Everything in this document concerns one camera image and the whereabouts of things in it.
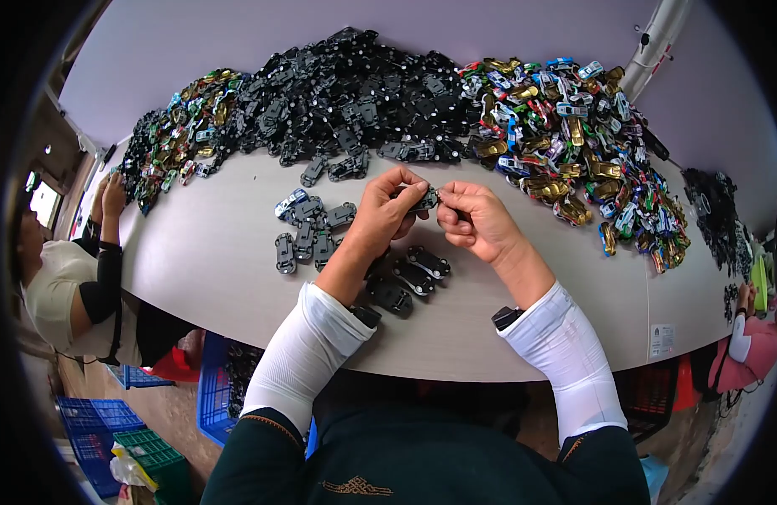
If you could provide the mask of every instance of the white arm sleeve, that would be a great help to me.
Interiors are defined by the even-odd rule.
[[[747,359],[747,353],[750,352],[750,343],[753,338],[745,335],[745,315],[739,314],[733,321],[733,335],[731,343],[727,349],[727,354],[739,363],[744,363]]]
[[[253,372],[241,415],[271,407],[290,419],[299,433],[305,432],[313,417],[313,400],[373,334],[374,329],[338,300],[315,284],[305,284],[299,302]]]
[[[551,382],[560,447],[587,431],[627,428],[596,331],[559,281],[498,335]]]

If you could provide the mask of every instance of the blue plastic crate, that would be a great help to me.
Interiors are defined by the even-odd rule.
[[[87,433],[70,436],[69,442],[80,469],[91,482],[100,498],[119,494],[122,484],[111,474],[111,448],[114,447],[112,433]]]
[[[57,397],[63,425],[69,436],[147,427],[124,400],[90,400]]]
[[[138,367],[131,367],[126,364],[112,365],[106,364],[106,368],[114,374],[114,377],[124,389],[131,388],[152,388],[159,385],[172,385],[171,380],[161,379],[149,375]]]
[[[198,429],[220,447],[225,446],[237,421],[229,419],[226,411],[231,394],[228,375],[223,370],[228,361],[228,343],[226,338],[206,332],[198,382]]]

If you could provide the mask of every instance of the wristwatch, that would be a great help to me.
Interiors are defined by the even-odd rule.
[[[495,315],[492,317],[492,323],[498,331],[503,331],[512,326],[512,323],[522,316],[524,312],[525,310],[521,310],[520,308],[502,307],[495,312]]]

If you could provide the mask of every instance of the green plastic crate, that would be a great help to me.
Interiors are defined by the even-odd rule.
[[[158,503],[189,504],[195,501],[186,459],[155,431],[123,431],[114,433],[114,440],[123,445],[158,484]]]

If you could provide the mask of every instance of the plastic bag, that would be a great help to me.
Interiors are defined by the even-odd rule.
[[[158,485],[142,469],[138,461],[128,453],[124,446],[114,442],[111,452],[116,456],[111,460],[111,474],[119,482],[129,486],[143,486],[155,493]]]

